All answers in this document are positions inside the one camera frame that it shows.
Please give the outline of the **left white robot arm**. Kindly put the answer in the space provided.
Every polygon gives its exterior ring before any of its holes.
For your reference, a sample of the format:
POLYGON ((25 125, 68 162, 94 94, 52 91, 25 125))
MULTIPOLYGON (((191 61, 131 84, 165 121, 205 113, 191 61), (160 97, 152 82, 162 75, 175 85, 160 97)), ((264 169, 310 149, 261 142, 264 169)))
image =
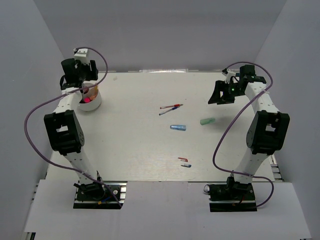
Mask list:
POLYGON ((44 124, 51 148, 66 158, 79 178, 80 185, 89 185, 88 193, 99 200, 105 196, 106 187, 99 172, 92 167, 85 151, 85 134, 75 110, 90 89, 85 81, 98 80, 98 70, 94 60, 68 58, 61 62, 64 75, 60 79, 63 97, 55 110, 44 116, 44 124))

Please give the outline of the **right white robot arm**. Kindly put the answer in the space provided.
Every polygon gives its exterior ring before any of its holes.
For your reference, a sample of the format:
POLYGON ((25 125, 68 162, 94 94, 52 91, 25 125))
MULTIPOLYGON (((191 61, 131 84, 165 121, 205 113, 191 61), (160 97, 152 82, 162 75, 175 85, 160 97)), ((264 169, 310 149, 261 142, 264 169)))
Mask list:
POLYGON ((256 67, 254 63, 242 62, 238 72, 228 67, 223 69, 225 79, 216 81, 208 100, 208 104, 224 105, 233 104, 236 97, 246 96, 249 102, 240 112, 243 113, 248 107, 252 107, 254 112, 245 137, 246 152, 239 165, 229 170, 235 181, 225 187, 225 192, 233 200, 243 195, 242 184, 252 183, 261 164, 283 147, 290 123, 290 116, 280 112, 269 95, 273 82, 258 76, 256 67))

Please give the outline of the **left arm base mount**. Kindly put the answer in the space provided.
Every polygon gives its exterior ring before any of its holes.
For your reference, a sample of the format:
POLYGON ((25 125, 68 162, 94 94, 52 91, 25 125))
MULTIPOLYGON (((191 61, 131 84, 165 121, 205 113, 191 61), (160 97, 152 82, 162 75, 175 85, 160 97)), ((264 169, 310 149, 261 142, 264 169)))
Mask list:
POLYGON ((96 182, 91 184, 75 183, 73 209, 120 210, 126 198, 127 183, 104 183, 108 185, 110 191, 104 186, 98 186, 96 182))

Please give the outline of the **pink black highlighter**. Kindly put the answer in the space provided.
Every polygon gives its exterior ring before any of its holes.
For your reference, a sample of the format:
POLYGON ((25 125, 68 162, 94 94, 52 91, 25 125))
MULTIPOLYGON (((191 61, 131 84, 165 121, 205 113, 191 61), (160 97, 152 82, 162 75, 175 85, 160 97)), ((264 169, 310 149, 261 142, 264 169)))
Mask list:
POLYGON ((91 99, 87 97, 87 98, 84 99, 84 102, 85 103, 89 103, 89 102, 91 102, 91 99))

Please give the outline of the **pink glue bottle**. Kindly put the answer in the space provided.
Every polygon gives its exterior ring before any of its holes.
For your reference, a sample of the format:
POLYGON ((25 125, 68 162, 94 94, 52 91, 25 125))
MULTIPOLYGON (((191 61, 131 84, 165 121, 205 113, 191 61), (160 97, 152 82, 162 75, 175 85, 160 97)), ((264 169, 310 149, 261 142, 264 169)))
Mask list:
POLYGON ((86 87, 86 88, 83 90, 83 93, 86 94, 86 93, 88 93, 88 92, 89 92, 89 88, 86 87))

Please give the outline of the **grey orange highlighter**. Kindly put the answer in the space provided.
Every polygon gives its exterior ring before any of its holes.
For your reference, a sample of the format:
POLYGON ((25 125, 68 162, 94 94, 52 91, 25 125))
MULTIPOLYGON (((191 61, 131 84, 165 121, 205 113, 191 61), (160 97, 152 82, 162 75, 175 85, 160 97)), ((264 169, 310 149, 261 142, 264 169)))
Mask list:
POLYGON ((92 88, 91 88, 91 94, 90 94, 89 99, 90 99, 91 101, 95 100, 96 97, 98 96, 98 94, 99 94, 98 86, 92 87, 92 88))

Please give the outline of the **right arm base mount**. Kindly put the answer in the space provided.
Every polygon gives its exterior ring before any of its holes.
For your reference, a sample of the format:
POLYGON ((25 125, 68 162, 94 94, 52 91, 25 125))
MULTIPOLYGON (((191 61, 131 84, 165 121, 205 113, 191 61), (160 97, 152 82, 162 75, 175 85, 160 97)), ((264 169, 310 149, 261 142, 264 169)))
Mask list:
POLYGON ((203 188, 209 196, 211 213, 256 212, 257 204, 252 184, 245 184, 246 190, 227 184, 206 184, 203 188))

